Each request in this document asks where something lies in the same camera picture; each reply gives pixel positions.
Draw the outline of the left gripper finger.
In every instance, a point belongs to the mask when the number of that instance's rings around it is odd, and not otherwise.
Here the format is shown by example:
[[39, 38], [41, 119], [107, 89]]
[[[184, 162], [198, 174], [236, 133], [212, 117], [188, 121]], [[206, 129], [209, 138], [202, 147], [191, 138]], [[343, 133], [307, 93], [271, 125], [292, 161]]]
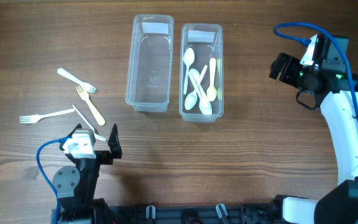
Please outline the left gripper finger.
[[77, 125], [75, 126], [75, 128], [73, 129], [73, 131], [70, 132], [70, 133], [67, 135], [67, 138], [72, 138], [73, 133], [74, 133], [77, 129], [81, 129], [81, 128], [82, 128], [82, 125], [81, 125], [81, 124], [77, 124]]
[[118, 138], [117, 124], [114, 124], [108, 139], [108, 146], [111, 152], [120, 152], [121, 145]]

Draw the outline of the yellow plastic spoon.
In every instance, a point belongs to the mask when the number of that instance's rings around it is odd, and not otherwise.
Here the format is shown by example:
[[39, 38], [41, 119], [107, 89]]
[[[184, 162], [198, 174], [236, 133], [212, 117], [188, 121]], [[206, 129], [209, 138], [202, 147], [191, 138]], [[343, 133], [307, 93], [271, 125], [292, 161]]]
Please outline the yellow plastic spoon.
[[217, 60], [210, 58], [209, 60], [209, 87], [207, 89], [207, 97], [210, 102], [213, 102], [217, 97], [217, 89], [214, 86], [216, 74]]

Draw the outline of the white plastic spoon thin handle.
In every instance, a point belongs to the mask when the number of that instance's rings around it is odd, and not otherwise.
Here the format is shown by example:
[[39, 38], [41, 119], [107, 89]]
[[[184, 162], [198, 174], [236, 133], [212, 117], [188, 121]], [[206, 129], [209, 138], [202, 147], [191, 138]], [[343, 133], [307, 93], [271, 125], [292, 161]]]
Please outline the white plastic spoon thin handle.
[[204, 92], [203, 88], [201, 86], [197, 85], [197, 82], [193, 75], [189, 75], [189, 78], [191, 80], [191, 83], [196, 90], [196, 93], [198, 94], [200, 98], [199, 102], [199, 108], [202, 114], [204, 115], [212, 115], [212, 106], [210, 101], [208, 100], [206, 93]]

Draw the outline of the white spoon slender handle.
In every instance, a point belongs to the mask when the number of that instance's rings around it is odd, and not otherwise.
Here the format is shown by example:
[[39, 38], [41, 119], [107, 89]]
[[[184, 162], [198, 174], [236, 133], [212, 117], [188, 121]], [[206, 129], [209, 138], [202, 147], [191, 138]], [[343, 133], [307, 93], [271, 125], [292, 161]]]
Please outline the white spoon slender handle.
[[184, 78], [184, 84], [183, 84], [183, 94], [187, 94], [188, 90], [188, 73], [190, 70], [190, 66], [195, 60], [195, 53], [194, 50], [189, 47], [186, 49], [184, 56], [183, 56], [183, 62], [186, 65], [186, 72], [185, 72], [185, 78]]

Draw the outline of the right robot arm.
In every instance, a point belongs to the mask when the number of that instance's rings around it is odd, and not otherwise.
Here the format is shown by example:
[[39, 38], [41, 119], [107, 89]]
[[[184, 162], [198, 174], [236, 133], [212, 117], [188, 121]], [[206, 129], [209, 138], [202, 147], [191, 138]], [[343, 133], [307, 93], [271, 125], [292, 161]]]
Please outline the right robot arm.
[[[329, 131], [337, 161], [338, 185], [319, 200], [284, 196], [279, 218], [288, 223], [358, 223], [358, 107], [342, 70], [306, 65], [280, 53], [270, 78], [314, 95]], [[353, 84], [358, 100], [358, 76]]]

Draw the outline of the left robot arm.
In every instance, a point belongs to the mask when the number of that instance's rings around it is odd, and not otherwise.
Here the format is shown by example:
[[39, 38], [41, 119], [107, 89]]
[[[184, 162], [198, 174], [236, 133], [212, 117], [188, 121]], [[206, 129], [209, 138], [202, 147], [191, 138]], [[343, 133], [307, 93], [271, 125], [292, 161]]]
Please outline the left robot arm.
[[95, 151], [94, 131], [78, 124], [59, 148], [72, 166], [59, 169], [53, 177], [58, 207], [54, 223], [118, 223], [118, 218], [102, 198], [94, 198], [101, 165], [111, 165], [122, 157], [117, 126], [112, 127], [107, 151]]

